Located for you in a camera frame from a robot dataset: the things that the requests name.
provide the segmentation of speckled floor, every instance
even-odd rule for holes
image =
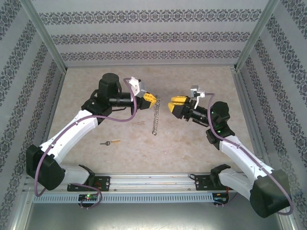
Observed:
[[[98,88],[105,73],[118,74],[123,91],[127,92],[122,79],[134,76],[141,79],[152,94],[161,98],[158,134],[152,134],[154,109],[138,111],[128,123],[105,120],[90,131],[67,154],[63,164],[83,164],[96,173],[190,173],[209,172],[211,168],[226,163],[239,170],[225,154],[210,145],[207,128],[176,119],[167,107],[171,97],[189,95],[191,85],[216,93],[214,101],[227,102],[230,108],[229,126],[252,151],[246,123],[229,67],[112,67],[68,69],[50,138],[68,124],[81,105]],[[207,107],[208,98],[200,102]],[[128,118],[130,110],[110,115]],[[120,142],[109,146],[100,145],[108,140]]]

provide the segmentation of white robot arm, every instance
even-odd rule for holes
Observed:
[[[131,77],[129,85],[136,99],[137,109],[147,109],[156,103],[156,98],[148,93],[141,80]],[[109,116],[113,107],[130,107],[133,113],[133,97],[128,92],[121,91],[119,77],[113,73],[107,73],[99,81],[99,88],[95,90],[90,99],[81,107],[81,110],[58,134],[50,140],[42,143],[39,147],[31,145],[26,151],[26,171],[27,174],[35,178],[38,162],[42,155],[51,146],[47,155],[42,161],[39,171],[38,182],[47,190],[53,190],[60,184],[85,184],[92,186],[90,177],[94,172],[83,165],[65,166],[62,165],[66,154],[70,149],[89,131],[96,128],[104,119],[90,117],[81,122],[76,122],[82,118],[92,115]]]
[[[275,171],[242,145],[227,124],[230,118],[227,103],[216,102],[208,108],[209,111],[198,106],[199,99],[205,95],[214,94],[205,94],[194,85],[191,87],[191,97],[173,97],[168,107],[178,119],[189,121],[191,118],[199,125],[210,126],[206,131],[208,141],[229,156],[245,174],[235,172],[226,164],[217,166],[210,174],[213,186],[236,190],[250,201],[256,213],[263,218],[289,205],[293,209],[287,174],[282,170]]]

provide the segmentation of patterned wallpaper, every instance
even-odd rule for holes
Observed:
[[[235,64],[268,0],[34,0],[66,65]]]
[[[299,229],[307,229],[307,6],[278,4],[241,70],[271,165],[288,173]]]
[[[0,3],[0,230],[24,183],[25,150],[40,144],[62,77],[17,0]]]

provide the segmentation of enclosure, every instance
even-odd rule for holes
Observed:
[[[0,229],[307,229],[306,4],[1,1]],[[130,122],[104,120],[65,157],[67,165],[110,176],[98,207],[81,210],[85,193],[67,185],[35,197],[26,150],[65,127],[106,73],[119,76],[123,92],[124,78],[141,79],[160,100],[158,115],[155,106]],[[169,111],[171,98],[189,96],[192,85],[226,102],[242,144],[287,173],[292,215],[260,218],[240,195],[215,208],[210,197],[222,191],[196,190],[191,173],[221,164],[241,169],[208,142],[208,128]],[[130,109],[110,115],[129,116]],[[114,142],[101,145],[107,141]]]

